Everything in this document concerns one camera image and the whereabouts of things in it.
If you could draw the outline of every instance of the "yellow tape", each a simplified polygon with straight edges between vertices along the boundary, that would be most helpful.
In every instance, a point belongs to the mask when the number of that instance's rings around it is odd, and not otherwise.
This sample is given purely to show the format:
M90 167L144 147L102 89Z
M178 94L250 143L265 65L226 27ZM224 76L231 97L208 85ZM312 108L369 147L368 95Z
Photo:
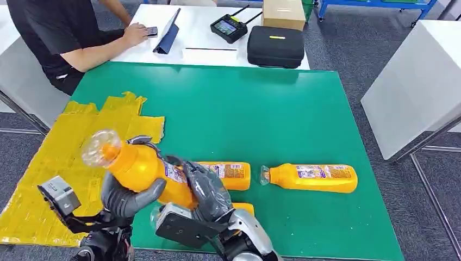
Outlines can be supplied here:
M131 92L123 94L123 97L108 97L100 112L93 103L68 103L0 216L1 242L78 246L84 234L73 234L58 220L37 185L60 175L82 203L74 214L95 215L101 210L99 194L104 170L83 164L80 154L85 139L103 128L116 130L123 139L145 134L159 143L163 137L165 118L139 116L146 99Z

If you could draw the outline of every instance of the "controller screen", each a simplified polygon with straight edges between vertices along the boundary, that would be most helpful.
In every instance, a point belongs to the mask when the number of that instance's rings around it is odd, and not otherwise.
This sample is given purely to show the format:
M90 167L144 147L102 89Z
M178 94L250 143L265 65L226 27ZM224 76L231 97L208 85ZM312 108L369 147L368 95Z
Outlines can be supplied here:
M224 20L219 21L214 25L216 29L224 33L225 35L229 35L237 30L237 28L233 27L231 24L227 23Z

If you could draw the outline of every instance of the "cardboard box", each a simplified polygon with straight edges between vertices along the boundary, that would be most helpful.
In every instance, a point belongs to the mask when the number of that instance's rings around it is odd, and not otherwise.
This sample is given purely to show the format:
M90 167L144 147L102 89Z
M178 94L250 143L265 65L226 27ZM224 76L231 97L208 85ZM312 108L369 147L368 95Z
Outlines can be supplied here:
M264 0L263 25L301 30L306 18L301 0Z

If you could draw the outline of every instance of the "green tabletop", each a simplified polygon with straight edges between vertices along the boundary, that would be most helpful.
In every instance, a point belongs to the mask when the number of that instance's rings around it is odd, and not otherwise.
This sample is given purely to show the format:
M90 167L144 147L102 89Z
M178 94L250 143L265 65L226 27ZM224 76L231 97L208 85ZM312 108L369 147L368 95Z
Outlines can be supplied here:
M245 161L249 202L283 256L403 260L375 175L336 72L106 63L88 72L72 100L101 108L124 91L148 98L142 115L165 116L164 153ZM347 164L351 194L261 186L262 165ZM135 217L135 247L190 250L154 234L149 206Z

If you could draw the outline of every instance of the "robotic arm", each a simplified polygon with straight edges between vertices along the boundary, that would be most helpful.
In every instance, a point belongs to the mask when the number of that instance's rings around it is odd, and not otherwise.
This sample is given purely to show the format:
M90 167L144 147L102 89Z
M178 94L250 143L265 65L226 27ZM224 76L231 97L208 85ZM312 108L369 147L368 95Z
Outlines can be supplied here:
M132 139L159 150L145 136ZM224 261L282 260L270 238L254 216L232 207L229 192L216 173L191 161L166 157L183 169L198 201L195 209L173 203L164 205L157 218L155 234L185 246L200 248L210 243ZM134 215L157 200L166 181L159 178L140 193L123 187L107 173L101 191L104 208L95 216L75 216L81 203L73 189L59 176L39 185L45 201L73 233L87 232L71 261L132 261L130 243Z

